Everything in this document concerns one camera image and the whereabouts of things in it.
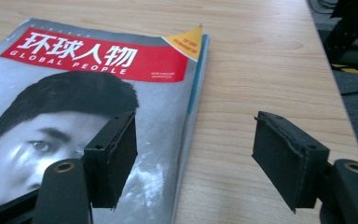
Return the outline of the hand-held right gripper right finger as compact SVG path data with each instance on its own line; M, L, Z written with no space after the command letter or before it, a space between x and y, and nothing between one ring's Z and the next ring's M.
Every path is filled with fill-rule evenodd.
M288 119L259 111L252 157L291 210L312 208L329 149Z

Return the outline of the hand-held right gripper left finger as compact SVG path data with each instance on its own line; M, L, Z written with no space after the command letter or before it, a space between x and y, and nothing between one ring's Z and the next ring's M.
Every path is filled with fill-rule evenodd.
M93 208L117 207L137 155L135 112L113 116L82 157Z

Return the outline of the magazine with red title banner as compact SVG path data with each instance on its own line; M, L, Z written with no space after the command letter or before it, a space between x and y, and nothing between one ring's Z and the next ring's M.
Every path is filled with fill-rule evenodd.
M0 224L172 224L205 74L200 28L151 37L29 19L0 43ZM115 209L93 208L84 150L135 112Z

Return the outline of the black stand base hazard stripes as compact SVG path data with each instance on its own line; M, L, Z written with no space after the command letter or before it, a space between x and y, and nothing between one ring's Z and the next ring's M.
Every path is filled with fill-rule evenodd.
M339 18L323 41L333 69L358 74L358 0L337 0L331 18Z

